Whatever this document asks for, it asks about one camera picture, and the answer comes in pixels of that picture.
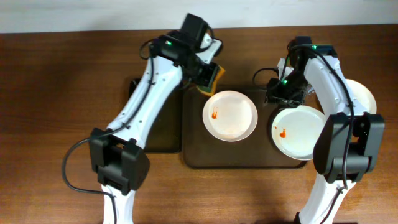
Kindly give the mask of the yellow green sponge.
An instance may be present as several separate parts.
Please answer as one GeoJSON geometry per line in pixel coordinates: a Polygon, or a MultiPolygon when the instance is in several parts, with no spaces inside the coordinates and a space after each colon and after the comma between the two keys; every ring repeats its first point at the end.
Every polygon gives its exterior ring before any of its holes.
{"type": "Polygon", "coordinates": [[[216,73],[213,75],[213,79],[210,82],[209,86],[200,86],[200,85],[196,86],[196,89],[203,95],[213,96],[216,93],[218,81],[224,75],[225,69],[223,67],[217,65],[215,70],[216,70],[216,73]]]}

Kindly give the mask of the white plate with sauce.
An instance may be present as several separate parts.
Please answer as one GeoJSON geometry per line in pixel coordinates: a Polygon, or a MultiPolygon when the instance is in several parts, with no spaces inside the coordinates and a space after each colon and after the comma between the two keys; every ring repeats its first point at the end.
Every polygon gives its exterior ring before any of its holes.
{"type": "Polygon", "coordinates": [[[202,110],[206,130],[226,142],[241,141],[250,136],[258,122],[253,101],[238,91],[221,91],[210,97],[202,110]]]}

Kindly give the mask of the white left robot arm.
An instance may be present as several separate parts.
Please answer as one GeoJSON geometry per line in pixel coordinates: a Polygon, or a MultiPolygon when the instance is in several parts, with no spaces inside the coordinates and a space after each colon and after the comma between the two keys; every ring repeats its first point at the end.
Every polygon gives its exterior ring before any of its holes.
{"type": "Polygon", "coordinates": [[[91,168],[104,195],[104,223],[133,222],[134,196],[150,168],[144,152],[147,137],[169,95],[183,79],[214,90],[224,72],[212,61],[223,43],[209,34],[195,38],[170,32],[143,46],[149,54],[138,86],[107,128],[90,134],[91,168]]]}

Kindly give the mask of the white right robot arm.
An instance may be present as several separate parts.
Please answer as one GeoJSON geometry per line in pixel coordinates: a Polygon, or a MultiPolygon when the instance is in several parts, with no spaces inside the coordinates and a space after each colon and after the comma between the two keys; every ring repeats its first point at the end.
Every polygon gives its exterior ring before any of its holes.
{"type": "Polygon", "coordinates": [[[332,45],[292,40],[283,64],[266,87],[266,100],[283,108],[303,104],[311,85],[326,123],[313,148],[317,177],[307,203],[294,223],[332,223],[343,199],[364,174],[372,172],[385,123],[355,97],[332,45]]]}

